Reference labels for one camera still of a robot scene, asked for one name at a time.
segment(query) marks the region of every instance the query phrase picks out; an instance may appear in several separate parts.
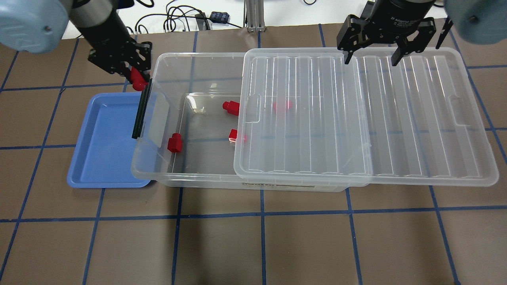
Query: screw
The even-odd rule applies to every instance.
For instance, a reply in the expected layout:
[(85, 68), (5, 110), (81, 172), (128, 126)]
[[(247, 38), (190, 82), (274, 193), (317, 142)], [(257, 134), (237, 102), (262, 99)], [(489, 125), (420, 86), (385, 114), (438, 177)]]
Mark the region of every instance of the screw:
[(475, 24), (479, 21), (479, 18), (477, 18), (477, 16), (471, 16), (468, 18), (468, 22), (472, 23), (472, 24)]

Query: clear plastic container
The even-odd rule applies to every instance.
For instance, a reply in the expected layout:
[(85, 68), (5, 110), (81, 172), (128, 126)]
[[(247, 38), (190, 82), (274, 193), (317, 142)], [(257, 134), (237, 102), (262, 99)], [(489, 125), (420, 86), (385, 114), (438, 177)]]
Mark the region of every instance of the clear plastic container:
[[(155, 65), (131, 170), (172, 187), (341, 191), (336, 184), (240, 178), (233, 168), (231, 129), (238, 117), (222, 109), (240, 101), (244, 53), (165, 53)], [(178, 132), (181, 153), (167, 150)]]
[(461, 56), (426, 49), (253, 49), (234, 170), (319, 184), (489, 186), (498, 170)]

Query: ribbed plastic lid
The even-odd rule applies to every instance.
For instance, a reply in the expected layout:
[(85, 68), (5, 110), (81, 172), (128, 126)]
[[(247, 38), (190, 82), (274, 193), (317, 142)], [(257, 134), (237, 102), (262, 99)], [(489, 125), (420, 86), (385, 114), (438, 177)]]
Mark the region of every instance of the ribbed plastic lid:
[(498, 170), (460, 55), (253, 49), (234, 170), (247, 179), (488, 186)]

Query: container handle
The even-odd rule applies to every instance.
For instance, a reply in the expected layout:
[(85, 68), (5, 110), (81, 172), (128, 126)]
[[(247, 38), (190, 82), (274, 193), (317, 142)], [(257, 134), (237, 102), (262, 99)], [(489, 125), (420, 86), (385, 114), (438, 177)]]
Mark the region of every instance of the container handle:
[(134, 130), (132, 131), (132, 138), (137, 139), (141, 136), (142, 123), (144, 121), (144, 114), (146, 112), (146, 106), (148, 105), (148, 98), (152, 89), (152, 80), (148, 82), (148, 85), (141, 92), (141, 98), (139, 99), (139, 106), (137, 107), (137, 115), (135, 116)]

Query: blue tray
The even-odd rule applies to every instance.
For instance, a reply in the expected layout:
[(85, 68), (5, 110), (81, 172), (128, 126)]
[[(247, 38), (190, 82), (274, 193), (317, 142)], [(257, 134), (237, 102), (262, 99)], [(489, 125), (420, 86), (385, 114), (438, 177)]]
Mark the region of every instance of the blue tray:
[(140, 93), (101, 93), (88, 104), (67, 175), (74, 188), (137, 188), (150, 180), (130, 171)]

